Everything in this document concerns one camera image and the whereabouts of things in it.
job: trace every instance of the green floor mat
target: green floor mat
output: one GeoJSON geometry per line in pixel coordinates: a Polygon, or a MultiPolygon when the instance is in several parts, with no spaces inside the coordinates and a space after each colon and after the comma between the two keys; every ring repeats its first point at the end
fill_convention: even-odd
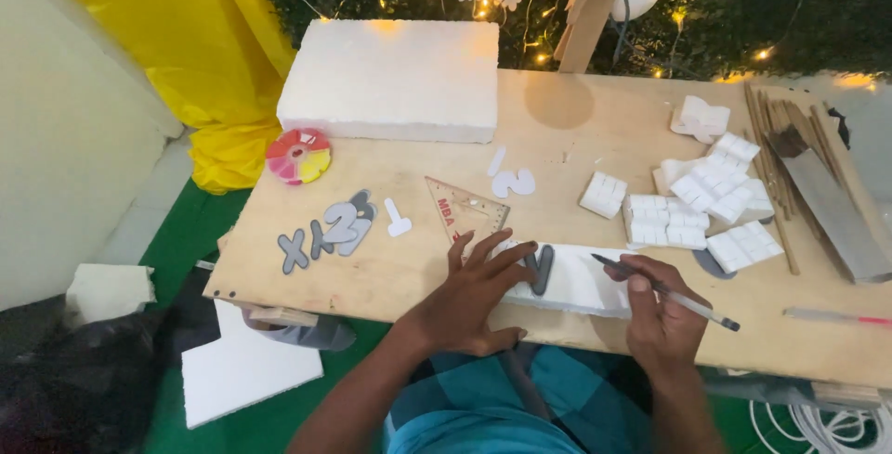
{"type": "MultiPolygon", "coordinates": [[[[217,250],[217,238],[236,223],[250,194],[250,191],[233,191],[225,196],[211,196],[198,189],[191,180],[184,186],[141,261],[142,265],[155,268],[152,280],[159,308],[170,304],[195,261],[217,250]]],[[[169,370],[159,391],[145,451],[150,454],[282,452],[307,415],[372,351],[389,328],[387,323],[365,320],[351,320],[351,325],[357,334],[356,343],[340,353],[321,353],[325,377],[191,431],[185,428],[182,375],[178,369],[169,370]]],[[[769,452],[750,425],[747,401],[712,398],[711,402],[716,423],[730,452],[769,452]]],[[[759,425],[764,426],[763,431],[772,431],[766,436],[778,451],[797,453],[806,450],[804,444],[788,441],[774,431],[764,410],[758,412],[759,425]]],[[[782,426],[789,432],[796,431],[785,411],[779,416],[783,417],[782,426]]]]}

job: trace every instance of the plastic triangle ruler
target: plastic triangle ruler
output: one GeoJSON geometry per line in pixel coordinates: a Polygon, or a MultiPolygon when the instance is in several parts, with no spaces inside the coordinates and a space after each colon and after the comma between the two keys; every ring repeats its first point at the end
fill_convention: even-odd
{"type": "Polygon", "coordinates": [[[431,177],[425,177],[425,180],[450,245],[473,229],[476,231],[474,240],[466,248],[471,250],[477,242],[505,225],[507,213],[511,210],[507,205],[431,177]]]}

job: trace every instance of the plywood tabletop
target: plywood tabletop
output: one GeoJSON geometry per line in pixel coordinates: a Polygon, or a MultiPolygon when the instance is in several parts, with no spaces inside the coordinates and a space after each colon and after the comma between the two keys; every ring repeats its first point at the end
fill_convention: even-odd
{"type": "MultiPolygon", "coordinates": [[[[766,90],[804,110],[820,104],[820,98],[804,92],[766,90]]],[[[499,145],[507,146],[501,169],[528,168],[536,180],[535,193],[500,200],[511,207],[506,225],[517,239],[625,248],[623,220],[606,220],[580,208],[578,200],[595,170],[626,181],[630,193],[654,193],[651,172],[661,160],[702,156],[706,146],[668,128],[672,109],[689,94],[729,106],[729,131],[752,132],[741,84],[500,70],[498,129],[491,144],[333,139],[333,162],[318,181],[286,186],[269,173],[262,176],[205,295],[395,321],[446,276],[450,243],[425,176],[494,198],[486,172],[499,145]],[[322,252],[308,269],[283,275],[277,237],[304,229],[308,255],[310,221],[322,221],[331,204],[361,189],[371,190],[379,215],[356,251],[349,257],[322,252]],[[413,223],[397,238],[387,233],[386,197],[413,223]]],[[[777,238],[775,226],[767,227],[777,238]]],[[[788,272],[783,256],[719,280],[697,266],[687,250],[641,251],[677,266],[691,288],[741,323],[739,333],[710,323],[697,363],[892,388],[887,370],[892,352],[884,350],[892,346],[892,331],[781,314],[799,306],[890,316],[892,285],[855,286],[844,280],[801,217],[787,222],[787,233],[801,276],[788,272]]],[[[620,319],[502,304],[490,322],[493,330],[520,325],[531,341],[628,351],[627,322],[620,319]]]]}

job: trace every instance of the hand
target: hand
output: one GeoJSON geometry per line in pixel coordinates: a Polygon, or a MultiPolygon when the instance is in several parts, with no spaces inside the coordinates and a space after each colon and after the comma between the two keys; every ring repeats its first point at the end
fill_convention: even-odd
{"type": "MultiPolygon", "coordinates": [[[[707,300],[688,288],[678,269],[650,257],[623,254],[620,262],[641,272],[628,278],[631,323],[626,331],[631,356],[647,373],[655,388],[673,386],[691,372],[696,375],[694,357],[707,330],[708,321],[670,299],[657,304],[651,280],[659,280],[672,291],[684,294],[712,307],[707,300]]],[[[604,271],[617,282],[626,278],[605,266],[604,271]]]]}
{"type": "Polygon", "coordinates": [[[461,256],[474,231],[460,236],[449,250],[446,281],[397,320],[391,334],[424,357],[437,351],[484,357],[512,348],[526,331],[511,327],[491,332],[486,320],[505,292],[518,282],[535,282],[532,269],[517,262],[539,246],[535,242],[521,243],[487,261],[496,245],[509,236],[511,229],[507,228],[477,243],[464,265],[461,256]]]}

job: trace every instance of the wooden easel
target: wooden easel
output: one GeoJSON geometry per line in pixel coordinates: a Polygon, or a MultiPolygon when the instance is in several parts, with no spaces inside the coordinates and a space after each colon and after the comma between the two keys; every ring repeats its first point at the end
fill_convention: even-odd
{"type": "Polygon", "coordinates": [[[566,29],[555,49],[558,72],[585,72],[614,0],[570,0],[566,29]]]}

